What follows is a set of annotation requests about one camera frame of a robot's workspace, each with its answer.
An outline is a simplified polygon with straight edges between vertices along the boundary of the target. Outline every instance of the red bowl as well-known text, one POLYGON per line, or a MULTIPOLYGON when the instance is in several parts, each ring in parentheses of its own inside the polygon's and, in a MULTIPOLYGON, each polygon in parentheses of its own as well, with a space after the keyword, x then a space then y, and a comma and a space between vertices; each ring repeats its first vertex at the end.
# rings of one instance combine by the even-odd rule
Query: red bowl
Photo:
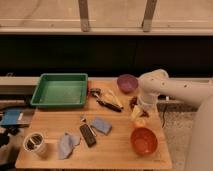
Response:
POLYGON ((124 93, 130 93, 138 87, 138 80, 133 75, 123 74, 117 79, 119 89, 124 93))
POLYGON ((131 134, 131 144, 133 150, 141 155, 149 155, 155 152, 158 141, 155 134, 147 128, 136 128, 131 134))

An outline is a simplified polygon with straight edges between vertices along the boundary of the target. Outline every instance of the light blue towel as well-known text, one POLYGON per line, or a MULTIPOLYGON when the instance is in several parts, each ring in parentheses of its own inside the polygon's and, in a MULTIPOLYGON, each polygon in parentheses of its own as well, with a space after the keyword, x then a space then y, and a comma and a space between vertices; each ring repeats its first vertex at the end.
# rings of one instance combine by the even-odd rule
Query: light blue towel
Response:
POLYGON ((65 133, 58 142, 58 158, 66 159, 72 154, 75 146, 80 144, 80 136, 65 133))
POLYGON ((90 125, 105 135, 107 135, 112 129, 112 125, 109 122, 99 117, 96 117, 94 120, 92 120, 90 125))

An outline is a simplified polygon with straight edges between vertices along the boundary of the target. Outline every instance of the orange bowl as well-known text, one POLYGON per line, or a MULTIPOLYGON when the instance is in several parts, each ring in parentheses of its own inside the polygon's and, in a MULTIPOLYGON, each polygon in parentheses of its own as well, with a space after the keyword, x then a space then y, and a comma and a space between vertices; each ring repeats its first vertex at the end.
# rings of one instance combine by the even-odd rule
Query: orange bowl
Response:
POLYGON ((148 128, 136 128, 131 134, 133 150, 141 155, 149 155, 157 149, 158 141, 155 134, 148 128))

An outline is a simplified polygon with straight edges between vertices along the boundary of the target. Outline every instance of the black wall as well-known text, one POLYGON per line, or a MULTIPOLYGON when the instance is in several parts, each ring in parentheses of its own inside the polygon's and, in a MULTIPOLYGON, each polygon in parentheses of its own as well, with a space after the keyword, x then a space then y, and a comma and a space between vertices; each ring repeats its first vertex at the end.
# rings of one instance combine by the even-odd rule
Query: black wall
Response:
POLYGON ((213 37, 1 35, 0 59, 0 75, 139 76, 163 68, 171 76, 209 77, 213 37))

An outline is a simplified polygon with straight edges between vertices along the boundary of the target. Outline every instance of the black cable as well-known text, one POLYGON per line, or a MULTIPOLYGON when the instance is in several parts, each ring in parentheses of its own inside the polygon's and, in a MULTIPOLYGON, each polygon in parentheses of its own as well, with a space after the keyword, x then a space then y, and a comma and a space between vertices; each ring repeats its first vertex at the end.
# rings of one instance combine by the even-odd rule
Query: black cable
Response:
POLYGON ((168 105, 166 104, 165 107, 164 107, 164 109, 163 109, 163 114, 162 114, 162 120, 163 120, 162 128, 165 126, 165 122, 166 122, 165 113, 166 113, 167 107, 168 107, 168 105))

